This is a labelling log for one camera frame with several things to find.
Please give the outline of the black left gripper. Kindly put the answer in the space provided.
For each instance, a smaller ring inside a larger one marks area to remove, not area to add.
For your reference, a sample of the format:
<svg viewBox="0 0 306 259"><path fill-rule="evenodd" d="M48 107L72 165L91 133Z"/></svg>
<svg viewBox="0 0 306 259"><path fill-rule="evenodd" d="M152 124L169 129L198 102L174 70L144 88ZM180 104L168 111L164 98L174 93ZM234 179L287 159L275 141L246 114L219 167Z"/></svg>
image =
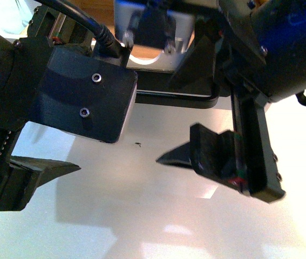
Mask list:
<svg viewBox="0 0 306 259"><path fill-rule="evenodd" d="M81 170L70 162L12 155L54 46L89 52L92 33L71 19L57 38L59 16L40 6L33 16L38 27L28 37L10 42L0 35L0 212L23 210L38 187Z"/></svg>

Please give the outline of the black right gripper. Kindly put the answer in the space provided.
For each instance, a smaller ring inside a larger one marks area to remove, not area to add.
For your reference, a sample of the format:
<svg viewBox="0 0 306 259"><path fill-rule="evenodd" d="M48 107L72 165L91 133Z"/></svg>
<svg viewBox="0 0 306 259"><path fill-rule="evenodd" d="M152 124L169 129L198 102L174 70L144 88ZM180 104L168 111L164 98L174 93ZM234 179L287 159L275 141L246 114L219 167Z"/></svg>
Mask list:
<svg viewBox="0 0 306 259"><path fill-rule="evenodd" d="M244 1L218 1L216 14L223 32L216 54L215 71L223 73L230 84L232 131L243 137L249 195L266 203L285 196L278 179L270 146L264 107L266 95L251 76L266 65L264 53L254 34L250 10ZM193 41L167 85L177 93L211 93L215 44L203 35ZM156 159L161 165L193 169L190 142Z"/></svg>

